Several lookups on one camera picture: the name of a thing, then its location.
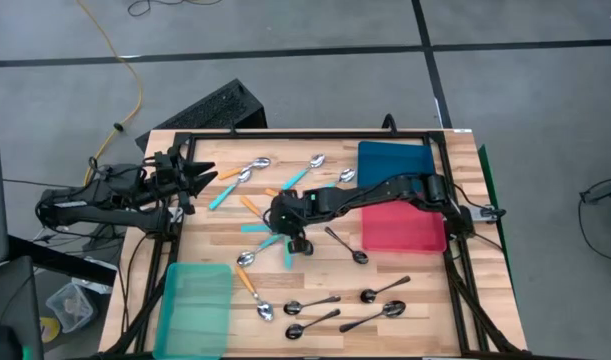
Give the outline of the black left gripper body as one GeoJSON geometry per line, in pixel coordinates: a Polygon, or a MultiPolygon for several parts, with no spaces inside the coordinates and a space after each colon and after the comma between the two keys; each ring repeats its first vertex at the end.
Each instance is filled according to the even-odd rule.
{"type": "Polygon", "coordinates": [[[192,215],[195,208],[189,198],[195,195],[194,183],[184,172],[186,162],[176,150],[172,154],[154,153],[155,171],[152,173],[152,190],[155,198],[175,196],[185,214],[192,215]]]}

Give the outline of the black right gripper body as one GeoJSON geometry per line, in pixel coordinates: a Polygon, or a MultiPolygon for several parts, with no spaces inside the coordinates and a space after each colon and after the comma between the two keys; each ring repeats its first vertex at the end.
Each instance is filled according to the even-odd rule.
{"type": "Polygon", "coordinates": [[[268,226],[275,233],[292,239],[305,239],[304,228],[313,218],[311,191],[301,196],[296,191],[282,191],[273,198],[268,215],[268,226]]]}

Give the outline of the black perforated metal box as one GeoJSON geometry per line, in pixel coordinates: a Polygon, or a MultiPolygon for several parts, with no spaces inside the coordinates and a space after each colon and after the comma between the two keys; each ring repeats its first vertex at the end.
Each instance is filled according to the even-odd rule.
{"type": "Polygon", "coordinates": [[[154,130],[266,129],[263,104],[234,79],[154,127],[154,130]]]}

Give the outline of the red plastic tray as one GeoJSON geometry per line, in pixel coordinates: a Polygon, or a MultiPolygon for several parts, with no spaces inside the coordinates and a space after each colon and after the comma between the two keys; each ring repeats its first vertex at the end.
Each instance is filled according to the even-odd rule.
{"type": "Polygon", "coordinates": [[[440,254],[447,247],[440,213],[403,202],[361,209],[362,247],[369,251],[440,254]]]}

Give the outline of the blue plastic tray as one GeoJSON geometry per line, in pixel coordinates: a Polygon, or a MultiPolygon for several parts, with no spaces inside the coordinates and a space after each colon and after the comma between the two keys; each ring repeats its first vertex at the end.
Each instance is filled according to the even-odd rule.
{"type": "Polygon", "coordinates": [[[358,145],[359,187],[372,186],[394,175],[436,172],[432,151],[425,145],[361,141],[358,145]]]}

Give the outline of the teal plastic tray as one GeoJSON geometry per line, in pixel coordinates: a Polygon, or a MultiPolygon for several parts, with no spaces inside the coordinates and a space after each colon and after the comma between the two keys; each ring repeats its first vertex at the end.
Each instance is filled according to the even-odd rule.
{"type": "Polygon", "coordinates": [[[228,347],[233,290],[226,264],[174,263],[154,340],[156,360],[220,360],[228,347]]]}

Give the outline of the black desk bar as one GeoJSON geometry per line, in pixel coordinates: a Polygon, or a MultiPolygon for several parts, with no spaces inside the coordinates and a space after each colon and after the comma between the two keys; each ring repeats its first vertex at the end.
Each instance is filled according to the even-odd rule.
{"type": "Polygon", "coordinates": [[[28,256],[39,268],[101,285],[112,286],[114,284],[116,271],[111,268],[39,246],[12,235],[8,236],[8,243],[8,260],[28,256]]]}

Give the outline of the clear plastic container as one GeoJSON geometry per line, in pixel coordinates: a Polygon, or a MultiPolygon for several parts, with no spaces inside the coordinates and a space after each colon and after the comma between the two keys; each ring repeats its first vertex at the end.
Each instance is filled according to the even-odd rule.
{"type": "Polygon", "coordinates": [[[97,314],[84,289],[73,283],[67,283],[51,295],[46,300],[46,306],[54,312],[63,333],[85,327],[97,314]]]}

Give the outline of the yellow tape roll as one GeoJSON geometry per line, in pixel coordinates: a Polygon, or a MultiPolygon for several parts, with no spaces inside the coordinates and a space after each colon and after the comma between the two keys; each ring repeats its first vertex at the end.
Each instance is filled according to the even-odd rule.
{"type": "Polygon", "coordinates": [[[44,344],[54,341],[60,334],[61,324],[57,318],[41,317],[39,319],[41,340],[44,344]]]}

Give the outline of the black computer mouse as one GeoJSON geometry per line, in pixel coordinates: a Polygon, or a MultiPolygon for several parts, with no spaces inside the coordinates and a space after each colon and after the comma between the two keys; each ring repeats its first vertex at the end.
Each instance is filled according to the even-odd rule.
{"type": "Polygon", "coordinates": [[[24,350],[14,329],[0,326],[0,360],[23,360],[24,350]]]}

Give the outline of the grey stand foot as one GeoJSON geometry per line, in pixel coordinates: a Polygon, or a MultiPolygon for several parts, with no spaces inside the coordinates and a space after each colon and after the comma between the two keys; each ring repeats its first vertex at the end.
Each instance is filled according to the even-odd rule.
{"type": "Polygon", "coordinates": [[[580,193],[583,203],[597,204],[599,201],[611,198],[611,179],[599,181],[580,193]]]}

